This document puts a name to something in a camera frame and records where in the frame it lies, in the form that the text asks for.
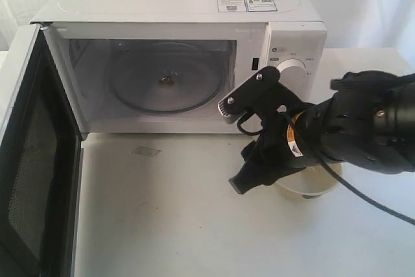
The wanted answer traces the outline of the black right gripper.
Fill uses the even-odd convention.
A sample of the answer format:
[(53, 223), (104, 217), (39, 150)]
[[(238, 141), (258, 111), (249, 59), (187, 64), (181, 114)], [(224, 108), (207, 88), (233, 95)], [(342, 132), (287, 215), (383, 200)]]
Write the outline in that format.
[[(228, 180), (232, 188), (243, 195), (257, 186), (269, 186), (306, 167), (327, 162), (327, 150), (321, 142), (325, 112), (325, 108), (279, 112), (285, 124), (272, 128), (261, 125), (259, 137), (241, 152), (243, 166)], [(251, 115), (244, 115), (240, 122)]]

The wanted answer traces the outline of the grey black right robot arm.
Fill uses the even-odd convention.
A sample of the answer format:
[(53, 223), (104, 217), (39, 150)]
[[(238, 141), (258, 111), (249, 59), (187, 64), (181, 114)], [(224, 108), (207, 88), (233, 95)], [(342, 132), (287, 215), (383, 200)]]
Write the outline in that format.
[(330, 87), (328, 100), (303, 102), (266, 67), (233, 92), (236, 108), (262, 125), (231, 179), (239, 193), (316, 165), (346, 162), (390, 175), (414, 170), (414, 75), (349, 72)]

